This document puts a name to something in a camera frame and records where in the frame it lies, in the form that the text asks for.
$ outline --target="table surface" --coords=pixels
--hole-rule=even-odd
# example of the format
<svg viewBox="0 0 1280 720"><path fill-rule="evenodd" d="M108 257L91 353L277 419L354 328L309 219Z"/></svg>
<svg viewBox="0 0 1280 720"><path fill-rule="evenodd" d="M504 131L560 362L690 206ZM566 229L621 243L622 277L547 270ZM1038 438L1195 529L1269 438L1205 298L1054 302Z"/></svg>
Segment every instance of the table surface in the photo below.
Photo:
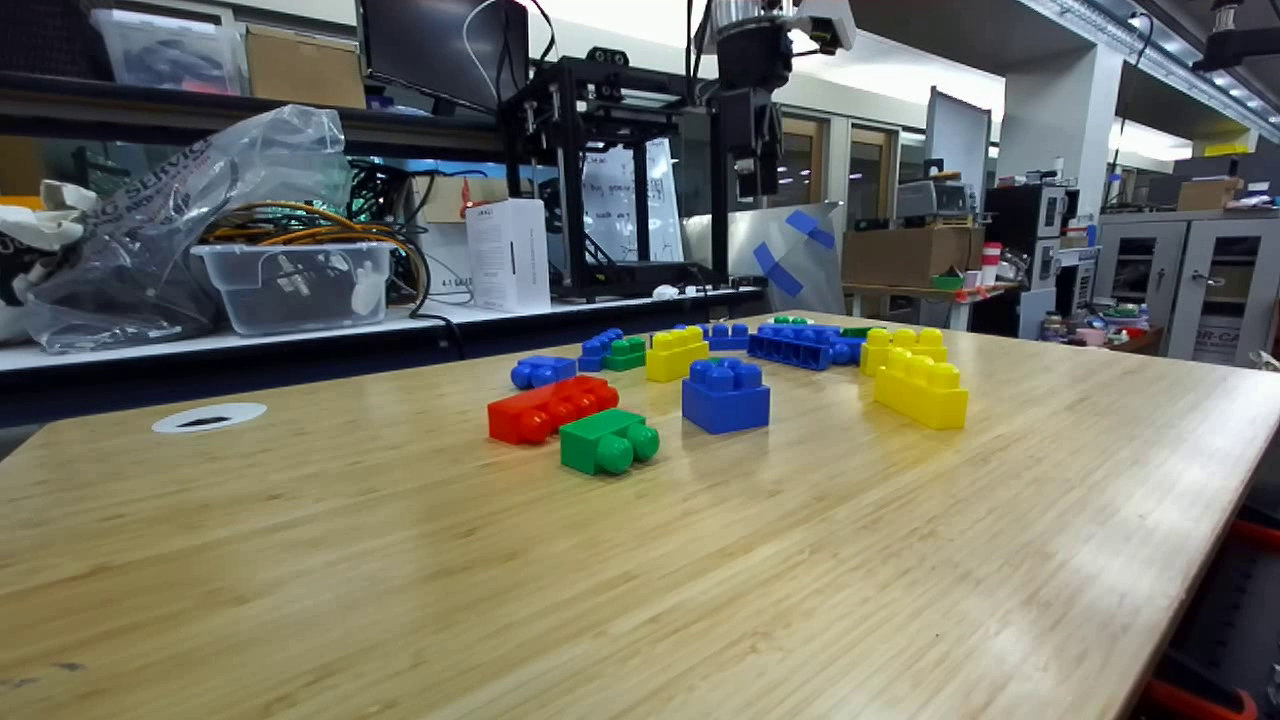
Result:
<svg viewBox="0 0 1280 720"><path fill-rule="evenodd" d="M506 357L42 428L0 462L0 716L1115 716L1280 376L946 334L966 433L769 362L629 481L484 438Z"/></svg>

